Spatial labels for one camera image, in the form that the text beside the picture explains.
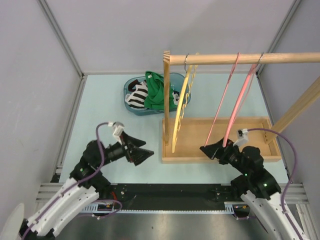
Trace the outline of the green tank top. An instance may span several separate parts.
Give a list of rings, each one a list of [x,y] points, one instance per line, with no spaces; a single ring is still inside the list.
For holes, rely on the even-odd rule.
[[[153,110],[164,110],[164,77],[153,71],[145,72],[147,85],[147,97],[144,100],[144,107]],[[175,109],[178,106],[180,93],[169,89],[169,109]]]

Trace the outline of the striped black white top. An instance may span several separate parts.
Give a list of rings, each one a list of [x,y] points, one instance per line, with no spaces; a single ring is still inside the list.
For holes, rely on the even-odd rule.
[[[145,99],[148,95],[146,80],[139,81],[138,79],[135,79],[128,85],[128,91],[129,93],[125,95],[124,101],[129,105],[131,109],[138,111],[150,109],[145,108],[144,106]]]

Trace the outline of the thick pink hanger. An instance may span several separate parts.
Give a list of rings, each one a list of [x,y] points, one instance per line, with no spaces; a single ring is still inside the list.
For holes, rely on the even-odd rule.
[[[222,146],[223,147],[226,147],[227,146],[227,142],[228,142],[228,137],[229,137],[229,134],[230,134],[230,131],[231,131],[231,128],[237,118],[237,114],[238,112],[240,111],[241,107],[242,107],[242,104],[245,102],[245,99],[248,95],[248,92],[250,90],[250,81],[255,73],[255,69],[257,68],[257,66],[260,64],[262,58],[264,56],[264,52],[262,52],[260,54],[260,57],[257,61],[257,63],[254,63],[251,65],[247,75],[246,75],[246,78],[243,82],[243,85],[241,87],[241,90],[239,92],[239,95],[236,99],[236,102],[234,104],[234,107],[233,107],[233,110],[232,110],[232,113],[230,115],[230,118],[229,118],[229,121],[228,121],[228,124],[227,124],[227,127],[226,127],[226,130],[225,130],[225,134],[224,134],[224,137],[223,137],[223,142],[222,142]]]

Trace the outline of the yellow hanger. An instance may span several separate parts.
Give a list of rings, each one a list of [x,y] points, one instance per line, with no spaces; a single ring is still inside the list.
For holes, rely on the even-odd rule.
[[[178,133],[182,125],[182,119],[184,118],[184,115],[185,115],[185,108],[188,105],[188,100],[191,95],[191,88],[194,83],[194,78],[196,76],[197,68],[198,68],[198,65],[193,64],[193,65],[189,65],[188,68],[185,69],[185,77],[181,87],[174,125],[173,125],[172,142],[171,142],[172,153],[174,153],[176,150]]]

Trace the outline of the thin pink wire hanger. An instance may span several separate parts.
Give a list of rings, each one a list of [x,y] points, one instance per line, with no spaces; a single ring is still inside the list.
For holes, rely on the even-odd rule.
[[[216,110],[215,116],[214,116],[214,118],[213,118],[213,121],[212,121],[210,130],[209,130],[209,133],[208,133],[207,138],[206,138],[206,141],[205,141],[205,143],[204,143],[204,146],[205,146],[205,147],[208,145],[208,142],[209,142],[209,139],[210,139],[210,137],[211,137],[211,134],[212,134],[214,125],[215,125],[215,123],[216,123],[216,120],[217,120],[218,115],[219,115],[219,113],[220,113],[220,110],[221,110],[223,101],[224,101],[224,99],[225,99],[225,95],[226,95],[226,93],[227,93],[227,90],[228,90],[228,87],[229,87],[231,78],[232,78],[233,73],[234,73],[234,71],[235,71],[235,69],[236,69],[236,66],[237,66],[237,64],[238,64],[239,57],[240,57],[240,52],[237,53],[235,63],[234,63],[234,64],[232,65],[232,67],[231,67],[231,70],[230,70],[230,73],[229,73],[229,76],[228,76],[228,79],[227,79],[227,82],[226,82],[226,85],[225,85],[225,88],[224,88],[222,97],[221,97],[221,99],[220,99],[220,102],[219,102],[218,108],[217,108],[217,110]]]

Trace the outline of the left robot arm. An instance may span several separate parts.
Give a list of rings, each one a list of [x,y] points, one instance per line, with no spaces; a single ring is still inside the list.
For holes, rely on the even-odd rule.
[[[145,141],[125,132],[113,145],[104,146],[99,139],[90,141],[62,187],[38,212],[23,220],[18,233],[21,239],[54,240],[87,205],[110,196],[111,183],[101,168],[122,158],[140,165],[154,155],[144,145]]]

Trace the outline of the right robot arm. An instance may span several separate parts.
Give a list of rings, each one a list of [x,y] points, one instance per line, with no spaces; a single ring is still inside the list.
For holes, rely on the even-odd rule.
[[[246,146],[240,149],[233,141],[223,141],[199,148],[210,160],[231,165],[241,174],[230,184],[230,194],[244,201],[255,214],[265,231],[275,240],[306,240],[308,236],[299,226],[285,201],[285,192],[264,167],[259,148]]]

